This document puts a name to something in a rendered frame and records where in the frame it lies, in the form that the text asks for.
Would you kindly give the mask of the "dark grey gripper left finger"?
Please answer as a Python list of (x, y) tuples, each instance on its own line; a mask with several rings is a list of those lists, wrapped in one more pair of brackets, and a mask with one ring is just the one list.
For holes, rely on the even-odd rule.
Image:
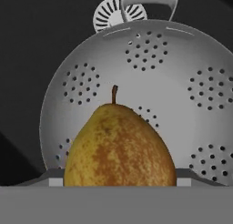
[(62, 187), (64, 185), (64, 172), (65, 170), (63, 168), (52, 168), (47, 170), (40, 177), (20, 183), (19, 186)]

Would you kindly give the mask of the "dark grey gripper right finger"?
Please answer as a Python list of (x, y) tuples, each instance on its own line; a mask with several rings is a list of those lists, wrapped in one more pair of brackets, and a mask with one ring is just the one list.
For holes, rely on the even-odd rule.
[(189, 168), (177, 168), (178, 187), (223, 187), (223, 184), (198, 176)]

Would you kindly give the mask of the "yellow brown pear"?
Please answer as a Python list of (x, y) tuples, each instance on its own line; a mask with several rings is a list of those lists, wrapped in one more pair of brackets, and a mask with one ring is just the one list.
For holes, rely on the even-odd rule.
[(112, 101), (98, 107), (77, 134), (64, 185), (175, 186), (177, 173), (161, 136), (131, 108)]

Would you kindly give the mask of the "silver metal colander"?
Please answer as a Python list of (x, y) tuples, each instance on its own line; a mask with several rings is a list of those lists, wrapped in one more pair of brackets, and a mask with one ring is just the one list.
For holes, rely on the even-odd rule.
[(104, 29), (56, 70), (41, 109), (46, 168), (64, 168), (71, 142), (97, 107), (131, 107), (164, 139), (179, 175), (233, 186), (233, 53), (187, 25), (130, 15), (130, 6), (178, 0), (106, 0)]

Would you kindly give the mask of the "dark grey sink basin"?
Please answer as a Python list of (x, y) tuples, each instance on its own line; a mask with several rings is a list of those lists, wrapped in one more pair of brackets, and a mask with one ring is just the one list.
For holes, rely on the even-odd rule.
[[(0, 0), (0, 187), (40, 177), (39, 114), (65, 56), (94, 32), (104, 0)], [(145, 6), (151, 18), (193, 26), (233, 50), (233, 0), (179, 0), (176, 12)]]

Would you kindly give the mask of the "white round sink drain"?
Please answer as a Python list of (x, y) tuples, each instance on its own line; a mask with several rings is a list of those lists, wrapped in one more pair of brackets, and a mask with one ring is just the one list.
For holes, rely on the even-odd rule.
[[(147, 12), (142, 5), (130, 5), (126, 8), (128, 21), (147, 20)], [(93, 27), (97, 33), (123, 23), (121, 0), (104, 0), (93, 15)]]

